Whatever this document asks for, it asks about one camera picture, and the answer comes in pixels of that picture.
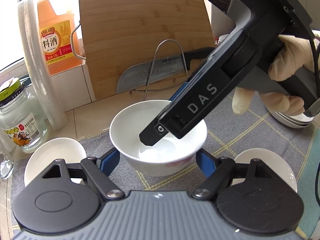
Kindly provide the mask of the plain white bowl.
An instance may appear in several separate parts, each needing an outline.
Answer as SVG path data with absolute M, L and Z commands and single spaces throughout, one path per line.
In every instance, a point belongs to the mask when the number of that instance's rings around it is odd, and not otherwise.
M 297 192 L 297 181 L 294 172 L 289 164 L 278 154 L 264 148 L 252 148 L 241 152 L 234 160 L 236 163 L 249 164 L 254 158 L 261 159 Z

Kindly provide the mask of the white plate with fruit print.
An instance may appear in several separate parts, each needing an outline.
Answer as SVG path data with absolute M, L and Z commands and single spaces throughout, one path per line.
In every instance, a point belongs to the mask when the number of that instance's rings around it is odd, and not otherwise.
M 300 124 L 309 124 L 313 121 L 314 117 L 308 117 L 305 114 L 300 114 L 296 116 L 289 116 L 283 113 L 276 112 L 279 116 L 282 116 L 286 118 L 287 120 L 290 120 L 291 122 L 296 122 Z

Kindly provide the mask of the grey checked dish mat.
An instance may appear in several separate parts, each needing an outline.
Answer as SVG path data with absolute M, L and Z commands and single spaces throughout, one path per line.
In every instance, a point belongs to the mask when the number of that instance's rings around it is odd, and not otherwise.
M 67 112 L 68 124 L 59 131 L 50 129 L 49 138 L 72 138 L 80 142 L 90 156 L 99 157 L 112 144 L 108 128 L 112 118 L 125 107 L 142 99 L 140 93 L 123 93 L 98 100 Z M 265 148 L 279 154 L 293 170 L 305 211 L 300 222 L 308 237 L 319 236 L 319 206 L 314 183 L 319 164 L 319 127 L 294 129 L 279 123 L 265 108 L 258 95 L 243 115 L 232 111 L 232 97 L 226 97 L 205 119 L 208 128 L 204 149 L 215 157 L 235 158 L 250 148 Z M 166 177 L 151 177 L 135 171 L 125 160 L 111 174 L 123 190 L 193 191 L 203 175 L 194 161 L 181 171 Z

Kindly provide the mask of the stacked white plate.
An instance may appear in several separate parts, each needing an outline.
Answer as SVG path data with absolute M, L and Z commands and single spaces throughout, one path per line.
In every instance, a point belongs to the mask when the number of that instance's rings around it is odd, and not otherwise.
M 301 128 L 307 128 L 311 125 L 311 123 L 309 124 L 300 124 L 300 123 L 296 123 L 296 122 L 291 122 L 290 120 L 287 120 L 286 118 L 279 116 L 275 111 L 269 110 L 267 108 L 268 112 L 277 120 L 279 121 L 281 124 L 289 127 L 289 128 L 294 128 L 294 129 L 301 129 Z
M 287 127 L 290 128 L 306 128 L 311 125 L 314 117 L 308 117 L 305 114 L 300 114 L 296 116 L 289 116 L 286 114 L 282 114 L 279 112 L 275 112 L 272 110 L 269 110 L 269 113 L 276 119 L 278 120 L 281 124 L 284 124 Z

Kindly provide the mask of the bamboo cutting board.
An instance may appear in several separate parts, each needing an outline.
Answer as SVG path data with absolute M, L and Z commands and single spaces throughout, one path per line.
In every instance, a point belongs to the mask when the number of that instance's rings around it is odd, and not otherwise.
M 79 0 L 96 99 L 113 96 L 127 68 L 214 45 L 204 0 Z

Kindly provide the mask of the clear glass jar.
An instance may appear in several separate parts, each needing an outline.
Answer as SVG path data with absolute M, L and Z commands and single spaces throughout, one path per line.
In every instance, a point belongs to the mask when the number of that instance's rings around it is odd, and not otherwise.
M 1 130 L 26 154 L 34 153 L 48 139 L 39 100 L 17 77 L 1 85 Z

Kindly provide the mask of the clear glass mug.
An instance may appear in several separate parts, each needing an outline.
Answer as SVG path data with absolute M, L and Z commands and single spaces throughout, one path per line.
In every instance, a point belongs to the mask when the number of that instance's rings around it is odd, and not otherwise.
M 7 148 L 3 141 L 1 141 L 0 158 L 0 178 L 6 180 L 12 175 L 15 163 L 12 157 L 12 150 Z

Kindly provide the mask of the orange cooking wine jug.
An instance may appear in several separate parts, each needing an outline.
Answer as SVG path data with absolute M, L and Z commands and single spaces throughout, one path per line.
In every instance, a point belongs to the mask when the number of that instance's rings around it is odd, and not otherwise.
M 82 64 L 75 16 L 69 0 L 37 0 L 40 38 L 51 75 Z

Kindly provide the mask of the plastic wrap roll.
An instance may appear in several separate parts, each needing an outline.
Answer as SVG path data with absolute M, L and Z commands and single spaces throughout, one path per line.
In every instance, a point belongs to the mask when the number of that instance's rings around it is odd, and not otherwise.
M 55 93 L 44 57 L 39 32 L 37 0 L 18 2 L 17 15 L 24 61 L 31 83 L 50 125 L 54 130 L 60 130 L 67 125 L 67 115 Z

